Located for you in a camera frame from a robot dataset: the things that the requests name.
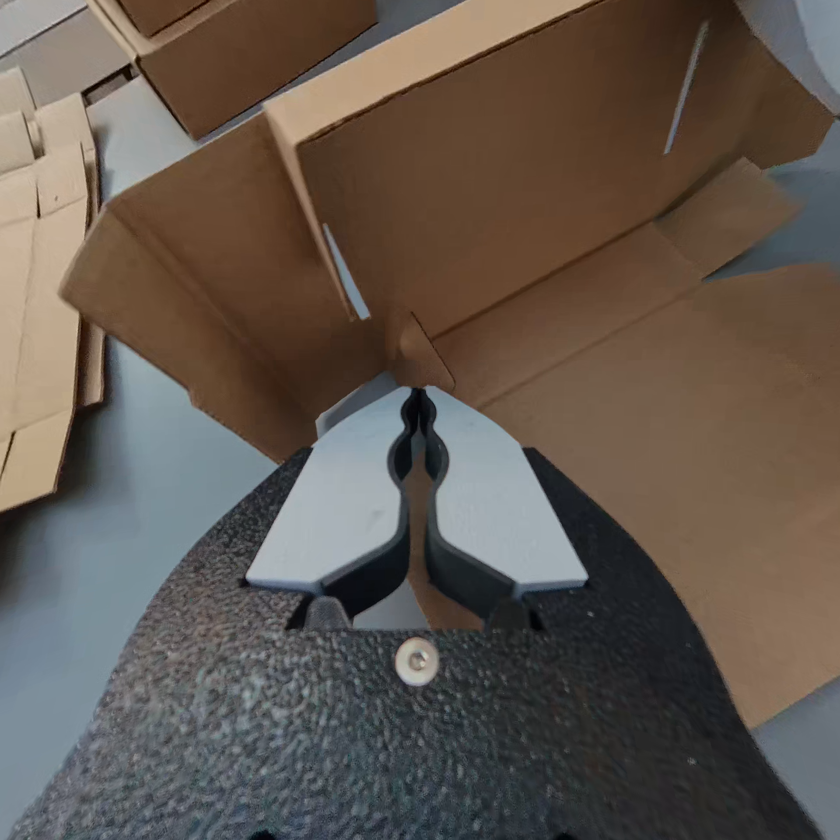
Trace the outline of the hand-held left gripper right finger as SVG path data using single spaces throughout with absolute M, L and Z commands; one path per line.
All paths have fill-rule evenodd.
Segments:
M 418 396 L 430 581 L 479 618 L 532 593 L 584 586 L 583 566 L 523 447 L 437 387 Z

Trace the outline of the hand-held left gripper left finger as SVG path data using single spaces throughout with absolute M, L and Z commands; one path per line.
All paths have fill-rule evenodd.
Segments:
M 420 392 L 407 386 L 346 417 L 312 448 L 246 572 L 247 583 L 331 597 L 349 617 L 395 592 L 410 567 Z

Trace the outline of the brown cardboard mailer box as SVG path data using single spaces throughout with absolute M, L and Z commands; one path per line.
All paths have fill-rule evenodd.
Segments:
M 81 315 L 276 462 L 390 368 L 614 516 L 750 726 L 838 677 L 838 275 L 706 283 L 833 115 L 740 2 L 463 2 L 112 199 Z

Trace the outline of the closed brown cardboard box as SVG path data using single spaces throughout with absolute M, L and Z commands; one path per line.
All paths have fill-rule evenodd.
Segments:
M 132 26 L 145 37 L 159 34 L 162 30 L 183 20 L 208 1 L 118 1 Z
M 195 140 L 299 78 L 377 22 L 374 1 L 208 1 L 145 37 L 117 2 L 87 5 Z

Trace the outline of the stack of flat cardboard sheets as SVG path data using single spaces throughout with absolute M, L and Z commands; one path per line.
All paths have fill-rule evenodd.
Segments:
M 100 204 L 80 93 L 37 108 L 1 75 L 1 511 L 56 492 L 74 416 L 102 403 L 104 333 L 60 297 Z

